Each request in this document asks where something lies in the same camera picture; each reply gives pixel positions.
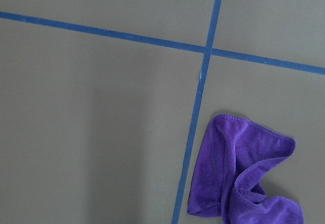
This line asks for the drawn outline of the purple microfiber towel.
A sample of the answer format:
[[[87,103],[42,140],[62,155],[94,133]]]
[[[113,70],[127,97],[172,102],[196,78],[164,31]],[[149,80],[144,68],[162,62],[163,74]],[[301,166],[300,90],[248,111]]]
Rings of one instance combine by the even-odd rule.
[[[293,138],[249,119],[227,114],[209,123],[197,157],[187,213],[221,217],[224,223],[303,223],[301,206],[285,197],[268,197],[266,173],[289,158]]]

